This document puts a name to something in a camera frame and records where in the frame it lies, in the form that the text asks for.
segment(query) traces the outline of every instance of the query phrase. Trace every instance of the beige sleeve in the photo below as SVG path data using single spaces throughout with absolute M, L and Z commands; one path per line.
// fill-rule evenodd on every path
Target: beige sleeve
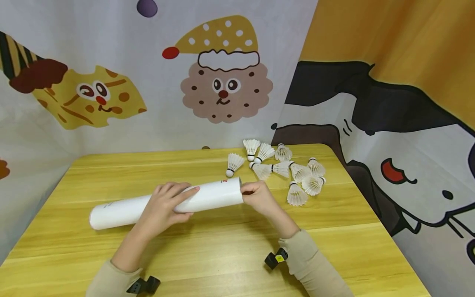
M 86 291 L 86 297 L 130 297 L 137 296 L 127 293 L 130 286 L 139 279 L 142 269 L 125 273 L 111 261 L 106 261 L 96 274 Z
M 289 273 L 302 283 L 311 297 L 352 297 L 353 293 L 331 263 L 302 230 L 290 239 L 280 239 L 288 253 Z

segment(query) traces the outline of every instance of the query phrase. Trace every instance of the cartoon backdrop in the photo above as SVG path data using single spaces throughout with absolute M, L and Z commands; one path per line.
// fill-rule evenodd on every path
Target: cartoon backdrop
M 335 151 L 437 297 L 475 296 L 474 28 L 472 0 L 320 0 L 273 125 Z
M 0 263 L 81 155 L 270 142 L 316 3 L 2 1 Z

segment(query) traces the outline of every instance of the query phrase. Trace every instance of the wooden table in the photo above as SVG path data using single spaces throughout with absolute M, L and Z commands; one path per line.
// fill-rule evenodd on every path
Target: wooden table
M 429 296 L 396 244 L 331 149 L 291 145 L 293 160 L 316 157 L 327 183 L 304 207 L 286 203 L 290 179 L 267 180 L 275 198 L 356 296 Z M 89 155 L 75 161 L 0 268 L 0 296 L 84 296 L 102 263 L 131 226 L 94 231 L 90 210 L 102 203 L 149 194 L 167 181 L 202 184 L 225 178 L 228 153 L 243 148 Z M 276 163 L 268 160 L 265 163 Z M 256 181 L 246 161 L 235 176 Z M 286 264 L 269 272 L 264 258 L 277 235 L 247 205 L 196 213 L 152 242 L 146 275 L 162 281 L 157 296 L 306 296 Z

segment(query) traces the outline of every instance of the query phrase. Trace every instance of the white shuttlecock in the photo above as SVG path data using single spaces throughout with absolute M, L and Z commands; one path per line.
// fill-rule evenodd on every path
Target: white shuttlecock
M 254 162 L 257 164 L 261 164 L 262 161 L 272 157 L 276 153 L 276 150 L 270 146 L 270 144 L 261 144 L 261 148 L 259 149 L 259 153 L 257 154 L 256 159 Z
M 275 159 L 277 161 L 289 161 L 292 158 L 292 151 L 284 144 L 278 144 L 275 150 Z
M 234 171 L 244 164 L 244 158 L 236 153 L 230 153 L 228 155 L 228 169 L 226 170 L 226 176 L 232 177 Z
M 289 177 L 289 165 L 290 161 L 283 161 L 271 166 L 271 171 L 275 172 L 283 177 Z
M 296 182 L 302 182 L 304 178 L 312 176 L 312 172 L 307 166 L 302 166 L 295 163 L 294 161 L 291 161 L 289 167 L 290 171 L 292 172 L 292 177 Z
M 261 145 L 261 142 L 256 139 L 246 139 L 243 140 L 242 143 L 244 144 L 244 147 L 247 151 L 247 160 L 254 161 L 257 148 Z
M 305 190 L 307 194 L 310 196 L 315 196 L 320 194 L 320 191 L 322 190 L 322 186 L 325 184 L 326 179 L 324 177 L 306 177 L 302 181 L 302 188 Z
M 287 202 L 292 206 L 302 206 L 308 200 L 308 195 L 302 190 L 301 187 L 295 182 L 290 182 L 289 193 L 287 194 Z
M 256 162 L 249 163 L 249 168 L 252 169 L 256 173 L 257 178 L 262 181 L 268 179 L 272 172 L 271 165 L 257 164 Z
M 325 167 L 318 163 L 317 159 L 310 158 L 307 167 L 310 168 L 313 177 L 322 177 L 325 175 Z

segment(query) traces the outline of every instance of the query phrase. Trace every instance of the cartoon illustration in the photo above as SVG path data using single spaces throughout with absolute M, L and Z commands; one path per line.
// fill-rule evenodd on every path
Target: cartoon illustration
M 32 93 L 67 130 L 105 127 L 110 117 L 126 119 L 147 111 L 128 77 L 101 66 L 92 74 L 78 74 L 61 62 L 35 55 L 2 32 L 0 57 L 10 86 Z
M 137 11 L 146 18 L 151 18 L 158 12 L 157 3 L 153 0 L 139 0 Z
M 269 102 L 273 84 L 257 50 L 252 24 L 234 15 L 197 26 L 162 56 L 198 54 L 181 83 L 183 104 L 212 123 L 233 123 L 257 115 Z
M 273 143 L 332 147 L 392 236 L 422 224 L 475 236 L 475 132 L 371 67 L 300 62 Z
M 7 161 L 0 159 L 0 180 L 10 174 L 10 169 L 8 169 L 7 165 Z

